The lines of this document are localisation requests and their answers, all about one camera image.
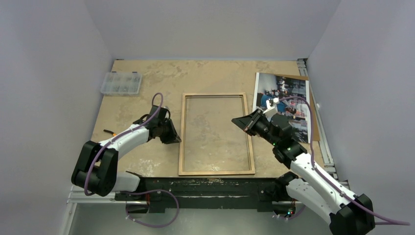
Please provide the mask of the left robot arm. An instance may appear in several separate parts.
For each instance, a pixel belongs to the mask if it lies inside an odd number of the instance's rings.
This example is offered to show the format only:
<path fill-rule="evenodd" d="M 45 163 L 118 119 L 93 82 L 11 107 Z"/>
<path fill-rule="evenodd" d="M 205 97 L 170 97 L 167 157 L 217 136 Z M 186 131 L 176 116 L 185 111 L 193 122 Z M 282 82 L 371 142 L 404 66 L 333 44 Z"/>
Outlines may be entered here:
<path fill-rule="evenodd" d="M 73 185 L 81 187 L 87 196 L 106 196 L 124 192 L 133 200 L 146 194 L 140 176 L 117 171 L 118 161 L 136 147 L 159 138 L 163 144 L 180 143 L 181 139 L 165 107 L 153 105 L 150 113 L 133 122 L 126 130 L 110 139 L 86 142 L 81 149 L 71 176 Z"/>

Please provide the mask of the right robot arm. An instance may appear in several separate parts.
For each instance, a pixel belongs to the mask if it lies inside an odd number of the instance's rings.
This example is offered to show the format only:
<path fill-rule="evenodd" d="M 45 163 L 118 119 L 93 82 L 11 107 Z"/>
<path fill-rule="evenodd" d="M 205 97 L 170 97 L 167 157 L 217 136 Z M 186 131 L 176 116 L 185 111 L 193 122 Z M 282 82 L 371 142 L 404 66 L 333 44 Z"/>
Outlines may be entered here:
<path fill-rule="evenodd" d="M 267 119 L 257 109 L 231 121 L 246 134 L 272 144 L 275 158 L 296 175 L 289 182 L 275 185 L 278 198 L 299 200 L 319 215 L 334 235 L 366 235 L 375 228 L 372 201 L 365 194 L 356 195 L 325 172 L 294 139 L 288 117 L 275 114 Z"/>

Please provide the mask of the printed photo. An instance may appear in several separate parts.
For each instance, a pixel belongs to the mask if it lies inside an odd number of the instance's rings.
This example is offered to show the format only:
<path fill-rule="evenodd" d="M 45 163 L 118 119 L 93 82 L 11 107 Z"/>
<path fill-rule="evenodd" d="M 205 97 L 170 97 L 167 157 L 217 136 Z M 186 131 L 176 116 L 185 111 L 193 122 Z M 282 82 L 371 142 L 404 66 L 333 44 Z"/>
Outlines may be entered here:
<path fill-rule="evenodd" d="M 312 104 L 309 82 L 306 78 L 293 78 L 257 72 L 255 75 L 253 111 L 266 109 L 266 100 L 283 99 L 277 104 L 277 113 L 288 117 L 298 141 L 310 143 L 311 119 L 307 104 Z"/>

